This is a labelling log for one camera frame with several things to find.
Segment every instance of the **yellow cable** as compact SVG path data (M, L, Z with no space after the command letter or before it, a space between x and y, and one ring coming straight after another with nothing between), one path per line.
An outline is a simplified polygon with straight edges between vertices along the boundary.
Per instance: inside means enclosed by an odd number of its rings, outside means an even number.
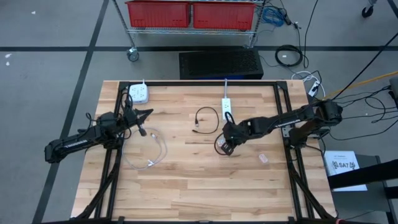
M362 82L357 83L357 84L352 84L347 89L355 88L355 87L360 86L360 85L365 85L365 84L367 84L369 82L373 82L373 81L379 80L381 78L386 78L386 77L390 77L390 76L393 76L393 75L398 75L398 71L390 72L390 73L381 75L379 77L371 78L369 80L365 80L365 81L362 81ZM329 97L331 97L331 96L333 96L333 95L335 95L335 94L337 94L337 93L339 93L341 91L343 91L343 89L334 91L333 93L330 93L329 95L325 96L323 99L327 99L327 98L329 98Z

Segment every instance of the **shelf caster wheel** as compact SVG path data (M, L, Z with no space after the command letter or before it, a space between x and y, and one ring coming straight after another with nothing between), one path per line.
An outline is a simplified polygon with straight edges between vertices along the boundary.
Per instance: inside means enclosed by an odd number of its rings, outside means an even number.
M362 17L363 18L368 18L373 14L373 6L369 7L368 10L366 10L366 7L362 9Z
M131 48L127 51L127 58L130 62L135 62L139 59L139 53L136 48Z

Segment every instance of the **wooden tabletop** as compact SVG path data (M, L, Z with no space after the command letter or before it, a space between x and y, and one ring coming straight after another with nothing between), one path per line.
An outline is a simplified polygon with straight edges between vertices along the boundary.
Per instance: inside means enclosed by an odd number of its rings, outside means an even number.
M286 82L293 109L307 104L303 82ZM103 83L96 116L113 111L118 85L117 81ZM231 157L215 152L213 143L223 127L222 97L223 86L149 86L149 102L134 107L153 108L144 127L158 131L148 130L146 137L134 133L126 141L124 152L136 167L145 167L147 160L154 160L160 152L159 145L150 137L153 133L159 140L165 140L168 153L162 162L146 170L131 169L122 159L113 219L125 216L126 220L158 221L286 221L287 217L295 216L279 129L238 146ZM237 123L277 114L271 86L229 86L228 97ZM203 106L213 107L220 117L220 126L214 134L192 132L195 113ZM198 131L215 129L214 111L203 109L198 119ZM319 147L315 140L308 144ZM102 146L92 147L86 153L72 217L81 213L97 192L105 153ZM260 161L260 154L268 158L267 163ZM302 156L310 190L335 215L320 152L304 148ZM104 197L102 216L108 197L109 190ZM301 191L300 201L305 216Z

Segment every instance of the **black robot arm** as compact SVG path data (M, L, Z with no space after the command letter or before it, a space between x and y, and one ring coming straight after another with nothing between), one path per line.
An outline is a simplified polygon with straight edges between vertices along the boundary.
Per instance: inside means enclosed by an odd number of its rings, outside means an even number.
M115 149L122 144L120 134L135 125L138 126L141 136L145 136L146 132L142 124L153 109L133 109L129 100L126 100L122 109L122 116L117 117L114 113L107 112L95 120L95 126L79 130L79 134L51 141L44 150L45 160L49 163L60 162L73 152L99 144L102 144L105 149Z
M302 127L292 128L289 131L290 144L298 146L307 141L308 135L314 131L324 126L334 126L340 123L342 112L342 107L331 100L326 100L270 118L249 118L239 124L235 124L231 115L227 114L228 122L223 127L225 142L222 142L220 148L226 155L231 155L236 146L244 144L247 140L262 138L275 128L307 121Z

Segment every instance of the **white power outlet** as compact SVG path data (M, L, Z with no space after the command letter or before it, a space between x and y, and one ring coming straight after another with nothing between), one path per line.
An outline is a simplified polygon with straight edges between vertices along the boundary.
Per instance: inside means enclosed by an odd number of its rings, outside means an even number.
M315 96L315 94L317 93L317 89L316 87L318 87L321 83L319 81L315 81L315 83L313 83L311 90L308 91L308 94L310 96Z
M223 120L225 119L225 112L229 112L232 114L231 112L231 100L229 98L222 98L221 99L221 105L223 107Z
M132 98L132 102L135 104L148 102L149 92L148 87L144 82L142 84L135 84L130 86L129 94Z

